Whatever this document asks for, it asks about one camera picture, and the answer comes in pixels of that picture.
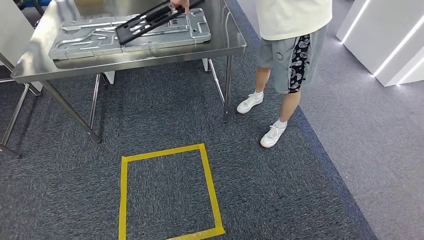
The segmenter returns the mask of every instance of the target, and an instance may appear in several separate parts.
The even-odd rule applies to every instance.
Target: hand
[[[170,3],[174,8],[183,7],[185,14],[189,14],[190,0],[170,0]]]

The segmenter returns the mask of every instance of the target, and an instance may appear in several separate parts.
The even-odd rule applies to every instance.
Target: metal panel
[[[167,24],[121,46],[115,28],[137,15],[102,17],[64,21],[50,49],[53,60],[78,59],[193,44],[211,39],[205,14],[201,8],[190,10]],[[134,28],[142,28],[143,23]]]

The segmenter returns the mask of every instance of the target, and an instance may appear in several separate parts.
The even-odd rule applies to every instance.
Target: white sock
[[[285,129],[287,127],[287,121],[282,122],[280,121],[280,119],[278,119],[275,123],[274,126],[279,128],[279,129]]]
[[[255,98],[257,98],[257,99],[261,99],[263,96],[264,96],[264,91],[261,91],[261,92],[254,92],[253,93],[253,96],[255,97]]]

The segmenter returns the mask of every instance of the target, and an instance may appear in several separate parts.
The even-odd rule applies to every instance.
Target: person
[[[186,9],[189,0],[170,0]],[[242,101],[237,112],[248,113],[262,103],[271,69],[274,88],[284,94],[278,120],[262,137],[265,148],[274,146],[287,128],[301,99],[301,87],[313,80],[323,51],[327,26],[332,19],[332,0],[256,0],[261,36],[254,92]]]

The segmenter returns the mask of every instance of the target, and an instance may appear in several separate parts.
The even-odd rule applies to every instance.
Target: shoe sole
[[[262,139],[260,140],[260,146],[261,147],[263,147],[263,148],[266,148],[266,149],[269,149],[269,148],[272,148],[272,147],[274,147],[274,145],[275,144],[277,144],[278,143],[278,141],[276,141],[274,144],[272,144],[272,145],[266,145],[265,143],[263,143],[262,142]]]
[[[247,110],[245,110],[245,111],[240,111],[240,110],[239,110],[239,108],[237,108],[237,112],[238,112],[239,114],[247,114],[248,112],[250,112],[250,111],[252,110],[252,108],[253,108],[254,106],[261,104],[261,103],[262,103],[262,101],[264,101],[264,99],[261,99],[261,100],[260,100],[260,102],[258,102],[258,103],[256,103],[256,104],[254,104],[252,107],[250,107],[249,109],[247,109]]]

